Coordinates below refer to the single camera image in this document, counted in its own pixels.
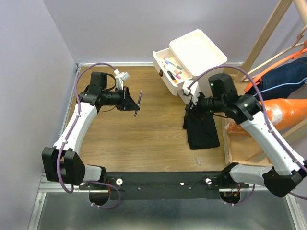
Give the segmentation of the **dark purple pen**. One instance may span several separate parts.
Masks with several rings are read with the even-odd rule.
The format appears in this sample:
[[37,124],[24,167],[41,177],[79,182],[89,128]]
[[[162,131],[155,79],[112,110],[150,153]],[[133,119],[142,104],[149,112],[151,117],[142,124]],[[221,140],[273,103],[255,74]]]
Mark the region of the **dark purple pen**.
[[142,90],[140,91],[140,95],[139,95],[139,98],[138,98],[138,101],[137,101],[137,106],[139,107],[139,109],[138,109],[138,110],[135,110],[134,117],[137,116],[137,113],[138,113],[138,111],[140,110],[140,102],[141,102],[141,99],[142,99]]

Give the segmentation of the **orange black highlighter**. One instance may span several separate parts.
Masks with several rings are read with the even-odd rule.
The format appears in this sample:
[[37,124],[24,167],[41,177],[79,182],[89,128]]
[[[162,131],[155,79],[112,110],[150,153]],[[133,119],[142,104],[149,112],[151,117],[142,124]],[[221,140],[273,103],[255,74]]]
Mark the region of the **orange black highlighter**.
[[177,84],[177,80],[176,80],[176,78],[174,77],[174,75],[173,75],[170,71],[167,71],[167,73],[168,73],[169,77],[171,78],[171,80],[172,80],[175,84]]

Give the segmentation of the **beige tip marker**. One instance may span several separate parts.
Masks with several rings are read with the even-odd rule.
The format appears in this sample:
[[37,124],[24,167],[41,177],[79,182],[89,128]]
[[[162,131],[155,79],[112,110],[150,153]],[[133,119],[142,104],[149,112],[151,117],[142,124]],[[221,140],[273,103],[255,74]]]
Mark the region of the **beige tip marker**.
[[172,70],[176,70],[174,67],[171,65],[166,64],[165,62],[161,62],[162,66],[167,69],[168,71],[172,72]]

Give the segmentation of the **white top drawer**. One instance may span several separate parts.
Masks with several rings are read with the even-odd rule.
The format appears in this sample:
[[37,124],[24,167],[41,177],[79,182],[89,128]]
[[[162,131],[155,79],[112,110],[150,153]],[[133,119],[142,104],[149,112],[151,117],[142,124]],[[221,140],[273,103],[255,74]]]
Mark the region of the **white top drawer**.
[[185,81],[191,80],[192,76],[183,68],[170,48],[153,51],[153,65],[163,82],[173,95],[183,94]]

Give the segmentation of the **white drawer cabinet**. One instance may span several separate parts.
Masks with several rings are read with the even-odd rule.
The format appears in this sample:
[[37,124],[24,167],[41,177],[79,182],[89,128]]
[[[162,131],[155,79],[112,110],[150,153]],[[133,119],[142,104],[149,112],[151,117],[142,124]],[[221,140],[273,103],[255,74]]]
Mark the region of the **white drawer cabinet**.
[[227,62],[226,55],[200,29],[171,41],[169,48],[188,75],[185,87],[207,70]]

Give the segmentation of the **pink tip marker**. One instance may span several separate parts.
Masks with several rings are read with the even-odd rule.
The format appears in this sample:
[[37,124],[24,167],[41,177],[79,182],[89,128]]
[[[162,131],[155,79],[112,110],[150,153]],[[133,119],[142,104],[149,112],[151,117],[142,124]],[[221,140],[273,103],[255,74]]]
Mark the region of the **pink tip marker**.
[[177,79],[181,79],[181,77],[178,74],[175,74],[174,72],[171,72]]

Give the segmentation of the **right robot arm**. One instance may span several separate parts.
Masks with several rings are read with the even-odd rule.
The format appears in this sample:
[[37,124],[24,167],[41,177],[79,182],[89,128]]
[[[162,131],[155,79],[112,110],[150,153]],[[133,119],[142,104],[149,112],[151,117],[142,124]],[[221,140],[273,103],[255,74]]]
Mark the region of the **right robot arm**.
[[208,79],[212,92],[206,97],[194,80],[184,88],[191,96],[187,111],[197,116],[224,113],[247,131],[271,160],[272,166],[253,166],[232,163],[222,171],[221,183],[230,188],[237,183],[266,187],[273,195],[284,197],[307,175],[307,161],[291,148],[266,115],[264,103],[252,95],[238,95],[228,74],[215,74]]

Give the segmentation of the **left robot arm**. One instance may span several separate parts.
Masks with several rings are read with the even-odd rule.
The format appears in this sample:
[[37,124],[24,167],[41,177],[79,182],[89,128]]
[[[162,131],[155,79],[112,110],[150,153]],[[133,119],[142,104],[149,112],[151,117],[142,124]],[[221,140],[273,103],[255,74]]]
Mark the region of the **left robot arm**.
[[73,115],[60,138],[42,151],[46,178],[51,182],[79,186],[90,182],[95,189],[106,185],[106,170],[102,166],[85,165],[79,157],[85,134],[101,107],[113,105],[120,111],[138,111],[124,81],[127,72],[115,71],[111,76],[115,86],[107,87],[108,73],[92,72],[90,84],[77,97]]

